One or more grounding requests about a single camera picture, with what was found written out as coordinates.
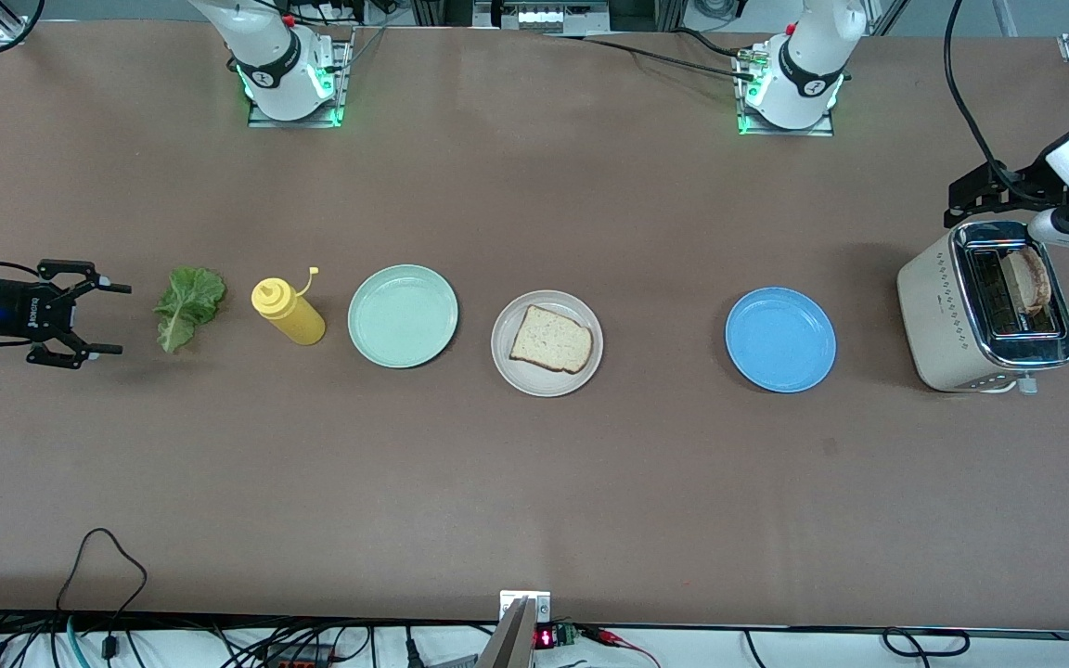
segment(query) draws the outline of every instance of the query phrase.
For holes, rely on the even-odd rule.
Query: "table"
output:
[[[981,159],[938,41],[862,42],[835,139],[739,137],[721,77],[472,30],[387,33],[339,130],[247,130],[224,59],[207,25],[145,21],[44,25],[0,59],[0,258],[135,284],[78,312],[122,358],[0,351],[0,608],[50,606],[99,524],[150,568],[144,609],[490,618],[529,587],[585,621],[1069,627],[1069,364],[1038,398],[946,397],[904,342],[897,270]],[[962,38],[956,63],[1007,164],[1068,130],[1051,41]],[[410,371],[344,331],[394,263],[461,304]],[[230,294],[166,355],[150,309],[180,264]],[[247,293],[310,264],[330,330],[297,347]],[[756,390],[725,354],[761,284],[835,325],[809,392]],[[605,329],[569,398],[523,397],[489,356],[538,289]],[[105,542],[84,568],[71,606],[135,587]]]

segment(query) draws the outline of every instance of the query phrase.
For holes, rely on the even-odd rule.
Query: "bread slice on plate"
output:
[[[1001,259],[1001,270],[1018,312],[1037,315],[1051,304],[1051,275],[1036,250],[1013,250]]]
[[[526,307],[510,347],[510,359],[547,371],[580,373],[593,354],[593,331],[575,320],[536,306]]]

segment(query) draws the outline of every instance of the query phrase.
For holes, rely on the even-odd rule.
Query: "white toaster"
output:
[[[1019,313],[1001,259],[1031,246],[1052,299]],[[1047,249],[1016,221],[958,226],[898,273],[898,298],[918,376],[943,392],[1037,390],[1035,372],[1069,361],[1069,313]]]

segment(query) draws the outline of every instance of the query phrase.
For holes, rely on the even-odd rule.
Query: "lettuce leaf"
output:
[[[159,346],[174,352],[188,343],[196,328],[217,315],[217,305],[226,296],[226,282],[216,271],[202,267],[181,266],[171,271],[171,288],[154,312],[162,316],[159,322]]]

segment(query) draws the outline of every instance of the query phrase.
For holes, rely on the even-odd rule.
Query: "mustard bottle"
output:
[[[319,271],[314,266],[308,267],[308,284],[300,292],[281,278],[265,278],[250,293],[250,304],[259,315],[300,346],[310,346],[324,335],[324,319],[305,299],[305,292],[311,288],[311,279]]]

